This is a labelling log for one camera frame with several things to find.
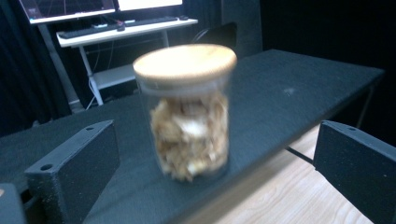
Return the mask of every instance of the bamboo lid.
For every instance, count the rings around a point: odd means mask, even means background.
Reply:
[[[228,76],[235,53],[219,45],[183,45],[158,49],[134,61],[136,79],[156,89],[194,85]]]

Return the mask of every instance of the keyboard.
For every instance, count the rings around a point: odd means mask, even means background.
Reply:
[[[177,17],[162,17],[162,18],[155,18],[155,19],[149,19],[149,20],[142,20],[142,21],[134,21],[134,22],[128,22],[124,23],[125,27],[132,27],[132,26],[139,26],[139,25],[148,25],[148,24],[154,24],[154,23],[160,23],[160,22],[166,22],[166,21],[177,21]],[[75,31],[67,31],[63,33],[59,33],[59,37],[63,39],[70,39],[74,37],[79,37],[79,36],[84,36],[84,35],[94,35],[98,33],[102,33],[105,31],[111,31],[111,30],[117,30],[120,28],[121,25],[118,24],[112,24],[100,28],[87,28],[87,29],[82,29],[82,30],[75,30]]]
[[[142,21],[128,22],[128,23],[125,23],[125,27],[149,25],[149,24],[166,22],[166,21],[177,21],[177,17],[162,17],[162,18],[148,19],[148,20],[142,20]]]
[[[87,28],[87,29],[82,29],[82,30],[75,30],[75,31],[67,31],[63,33],[59,33],[59,37],[63,39],[70,39],[74,37],[79,37],[79,36],[84,36],[84,35],[94,35],[98,33],[102,33],[105,31],[111,31],[111,30],[117,30],[120,26],[117,24],[112,24],[100,28]]]

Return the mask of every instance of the dried food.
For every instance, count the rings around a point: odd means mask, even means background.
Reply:
[[[162,98],[151,111],[151,130],[163,171],[192,181],[228,158],[228,100],[217,91],[195,98]]]

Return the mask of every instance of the chair backrest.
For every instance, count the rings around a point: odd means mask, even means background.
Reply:
[[[230,49],[236,46],[237,26],[229,22],[219,27],[207,28],[198,33],[191,41],[194,44],[217,44]]]

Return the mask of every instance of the glass jar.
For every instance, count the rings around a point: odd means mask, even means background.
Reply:
[[[134,61],[165,174],[192,181],[226,164],[227,87],[235,65],[231,49],[207,44],[159,49]]]

